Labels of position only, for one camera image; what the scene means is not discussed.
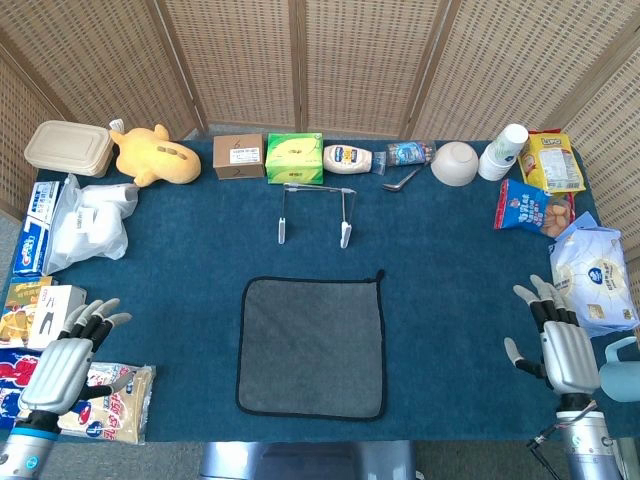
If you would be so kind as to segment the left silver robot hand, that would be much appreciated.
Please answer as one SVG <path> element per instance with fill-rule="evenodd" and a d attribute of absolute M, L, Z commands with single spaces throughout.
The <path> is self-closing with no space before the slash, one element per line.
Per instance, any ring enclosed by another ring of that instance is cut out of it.
<path fill-rule="evenodd" d="M 134 378 L 130 371 L 110 384 L 90 386 L 89 370 L 97 350 L 111 331 L 131 320 L 117 312 L 118 298 L 81 305 L 65 319 L 56 340 L 42 352 L 18 404 L 31 417 L 59 418 L 79 401 L 101 398 L 125 388 Z"/>

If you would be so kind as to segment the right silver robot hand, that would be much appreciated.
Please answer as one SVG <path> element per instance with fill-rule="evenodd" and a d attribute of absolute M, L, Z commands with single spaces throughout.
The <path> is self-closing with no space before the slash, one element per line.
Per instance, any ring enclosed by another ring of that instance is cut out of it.
<path fill-rule="evenodd" d="M 532 274 L 530 290 L 513 286 L 536 325 L 541 343 L 542 361 L 526 359 L 515 341 L 506 337 L 504 348 L 514 367 L 546 381 L 557 395 L 592 395 L 600 388 L 596 358 L 586 330 L 579 325 L 575 308 L 558 289 Z"/>

